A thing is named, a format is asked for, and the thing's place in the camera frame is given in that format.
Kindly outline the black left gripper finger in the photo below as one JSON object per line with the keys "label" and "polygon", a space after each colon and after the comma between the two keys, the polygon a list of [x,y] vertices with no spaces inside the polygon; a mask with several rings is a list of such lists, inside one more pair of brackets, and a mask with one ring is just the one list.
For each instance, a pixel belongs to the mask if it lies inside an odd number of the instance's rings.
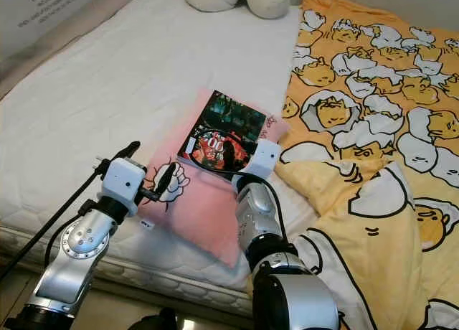
{"label": "black left gripper finger", "polygon": [[95,174],[104,174],[108,172],[108,167],[112,160],[115,159],[130,159],[133,154],[140,148],[141,142],[134,141],[129,143],[124,149],[115,153],[115,156],[112,156],[111,159],[103,159],[102,157],[98,157],[98,165],[95,167]]}
{"label": "black left gripper finger", "polygon": [[177,163],[167,163],[161,166],[156,175],[154,194],[157,202],[173,202],[179,195]]}

